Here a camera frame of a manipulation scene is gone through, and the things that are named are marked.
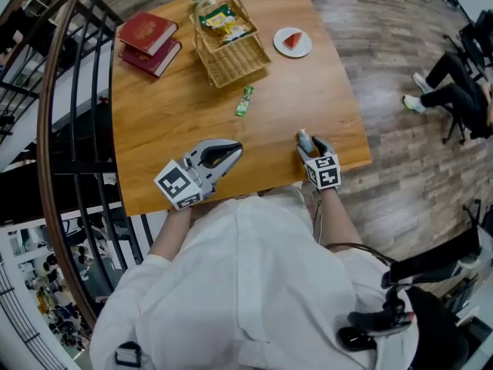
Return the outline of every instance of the wooden floor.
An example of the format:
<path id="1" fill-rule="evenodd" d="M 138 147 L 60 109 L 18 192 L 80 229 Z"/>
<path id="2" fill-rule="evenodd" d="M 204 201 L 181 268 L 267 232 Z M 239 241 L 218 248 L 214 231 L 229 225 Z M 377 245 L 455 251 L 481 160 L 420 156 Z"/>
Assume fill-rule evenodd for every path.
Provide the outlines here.
<path id="1" fill-rule="evenodd" d="M 106 0 L 123 18 L 170 0 Z M 404 258 L 461 233 L 462 204 L 493 203 L 493 140 L 443 145 L 443 110 L 417 115 L 413 72 L 427 73 L 467 22 L 441 0 L 313 0 L 359 100 L 373 163 L 343 175 L 342 200 L 364 241 Z"/>

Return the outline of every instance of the small bottle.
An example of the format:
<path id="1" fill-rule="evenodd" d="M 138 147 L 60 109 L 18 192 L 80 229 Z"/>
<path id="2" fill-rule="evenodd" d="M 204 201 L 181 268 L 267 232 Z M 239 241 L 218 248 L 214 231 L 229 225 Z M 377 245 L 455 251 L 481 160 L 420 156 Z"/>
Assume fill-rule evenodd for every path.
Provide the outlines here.
<path id="1" fill-rule="evenodd" d="M 311 140 L 311 137 L 308 135 L 306 129 L 302 129 L 298 132 L 298 142 L 301 146 L 301 149 L 305 151 L 308 155 L 314 153 L 315 145 Z"/>

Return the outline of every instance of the sleeve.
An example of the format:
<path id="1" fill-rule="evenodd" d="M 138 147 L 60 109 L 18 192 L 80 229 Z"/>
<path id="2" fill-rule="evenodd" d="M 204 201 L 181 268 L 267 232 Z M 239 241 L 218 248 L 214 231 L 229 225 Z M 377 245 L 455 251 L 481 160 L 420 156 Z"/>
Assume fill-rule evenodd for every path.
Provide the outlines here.
<path id="1" fill-rule="evenodd" d="M 128 270 L 98 317 L 89 355 L 95 369 L 104 369 L 109 356 L 131 339 L 147 291 L 163 276 L 170 262 L 147 255 L 141 265 Z"/>
<path id="2" fill-rule="evenodd" d="M 386 290 L 381 287 L 382 275 L 388 267 L 368 252 L 350 249 L 337 252 L 353 283 L 359 312 L 382 311 Z M 413 311 L 405 291 L 399 292 L 406 311 Z M 406 370 L 418 348 L 418 323 L 416 317 L 409 329 L 396 335 L 375 338 L 377 342 L 377 363 L 375 370 Z"/>

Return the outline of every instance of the white sneaker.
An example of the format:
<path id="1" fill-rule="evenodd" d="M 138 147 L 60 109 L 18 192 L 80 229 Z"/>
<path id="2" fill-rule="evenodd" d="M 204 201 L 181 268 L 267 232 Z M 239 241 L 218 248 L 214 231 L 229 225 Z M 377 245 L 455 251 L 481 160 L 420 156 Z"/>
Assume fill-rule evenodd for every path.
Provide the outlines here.
<path id="1" fill-rule="evenodd" d="M 434 88 L 428 85 L 428 82 L 426 82 L 426 79 L 422 77 L 421 74 L 418 74 L 415 72 L 413 74 L 413 81 L 416 85 L 420 87 L 420 89 L 423 91 L 423 94 L 431 93 L 434 91 Z"/>
<path id="2" fill-rule="evenodd" d="M 424 113 L 424 111 L 426 111 L 426 107 L 421 104 L 421 100 L 419 97 L 404 95 L 404 97 L 402 98 L 402 102 L 408 109 L 412 109 L 417 113 L 422 114 Z"/>

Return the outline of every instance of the wooden table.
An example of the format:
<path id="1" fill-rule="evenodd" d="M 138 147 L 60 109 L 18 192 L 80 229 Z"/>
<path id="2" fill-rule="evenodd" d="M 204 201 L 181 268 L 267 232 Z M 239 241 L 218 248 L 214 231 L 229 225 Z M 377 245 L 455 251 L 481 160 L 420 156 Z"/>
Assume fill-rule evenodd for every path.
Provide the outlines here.
<path id="1" fill-rule="evenodd" d="M 328 139 L 343 170 L 371 162 L 357 101 L 346 72 L 310 0 L 243 0 L 272 59 L 266 70 L 222 89 L 209 84 L 193 50 L 188 0 L 151 12 L 178 22 L 183 49 L 160 79 L 115 56 L 112 119 L 116 162 L 128 215 L 169 208 L 153 179 L 199 141 L 226 138 L 243 144 L 238 164 L 217 185 L 219 200 L 304 179 L 296 134 Z M 278 29 L 293 26 L 312 39 L 302 59 L 288 59 L 273 46 Z M 116 47 L 116 54 L 122 48 Z M 255 89 L 247 114 L 234 114 L 247 84 Z"/>

